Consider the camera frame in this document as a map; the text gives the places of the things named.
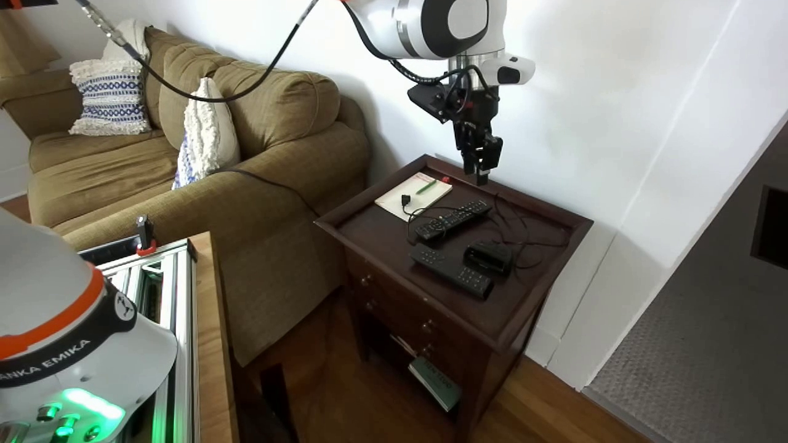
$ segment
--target wooden nightstand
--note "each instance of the wooden nightstand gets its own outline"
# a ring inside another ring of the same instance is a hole
[[[373,200],[414,173],[448,177],[452,190],[406,223]],[[510,276],[495,277],[488,300],[463,296],[411,261],[414,223],[473,200],[491,205],[488,216],[446,237],[436,248],[452,258],[463,258],[467,247],[481,242],[522,248]],[[377,351],[395,367],[425,356],[451,376],[463,394],[448,417],[456,420],[457,440],[467,440],[522,356],[554,277],[591,222],[495,181],[474,188],[457,167],[419,157],[316,220],[316,226],[345,248],[345,287],[360,351],[363,356]]]

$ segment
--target black remote control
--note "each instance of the black remote control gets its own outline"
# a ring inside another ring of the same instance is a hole
[[[459,226],[469,223],[473,220],[481,220],[491,205],[488,200],[473,200],[467,205],[452,206],[448,213],[430,216],[425,222],[419,222],[411,228],[414,242],[436,242],[446,238],[451,231],[457,231]]]
[[[456,261],[456,258],[451,258],[425,244],[415,244],[411,252],[411,258],[419,266],[437,273],[440,277],[446,277],[456,287],[464,290],[474,300],[485,300],[491,287],[491,277],[463,266],[463,261]]]

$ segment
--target throw pillow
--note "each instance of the throw pillow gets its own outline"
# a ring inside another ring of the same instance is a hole
[[[213,79],[207,76],[200,79],[191,97],[220,99]],[[190,99],[182,126],[184,136],[172,188],[184,188],[239,162],[239,138],[225,103]]]
[[[142,23],[122,19],[115,24],[115,30],[142,58],[150,56]],[[131,58],[131,53],[126,53],[126,49],[121,49],[113,40],[105,40],[100,58]]]
[[[140,65],[126,58],[85,58],[70,65],[80,93],[80,115],[70,136],[135,136],[150,130],[140,99]]]

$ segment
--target white robot body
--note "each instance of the white robot body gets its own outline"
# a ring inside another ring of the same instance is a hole
[[[0,440],[107,440],[177,343],[60,238],[0,212]]]

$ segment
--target striped pillow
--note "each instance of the striped pillow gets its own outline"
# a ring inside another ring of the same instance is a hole
[[[135,136],[150,130],[140,99],[140,65],[127,58],[85,58],[70,65],[80,93],[80,115],[70,136]]]

